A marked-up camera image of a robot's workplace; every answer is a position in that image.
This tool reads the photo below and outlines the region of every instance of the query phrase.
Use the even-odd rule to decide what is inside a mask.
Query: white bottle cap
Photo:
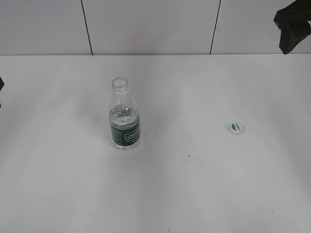
[[[239,136],[244,133],[245,128],[242,124],[240,123],[230,123],[228,127],[229,133],[235,136]]]

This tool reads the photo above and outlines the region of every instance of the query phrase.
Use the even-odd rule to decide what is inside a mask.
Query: clear plastic bottle
[[[112,81],[109,121],[114,145],[120,150],[131,150],[139,144],[139,114],[137,104],[129,93],[128,81]]]

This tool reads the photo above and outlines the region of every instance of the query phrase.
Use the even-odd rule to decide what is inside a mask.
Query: bottle label
[[[126,130],[119,130],[111,126],[112,139],[121,146],[130,146],[139,140],[139,120],[137,124]]]

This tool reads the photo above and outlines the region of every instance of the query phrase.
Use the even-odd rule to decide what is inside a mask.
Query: white table
[[[0,57],[0,232],[310,233],[310,73],[311,55]],[[130,153],[115,77],[141,111]]]

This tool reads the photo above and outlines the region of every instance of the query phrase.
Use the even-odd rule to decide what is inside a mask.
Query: bottle neck
[[[112,81],[112,93],[125,95],[129,91],[128,81],[124,78],[116,78]]]

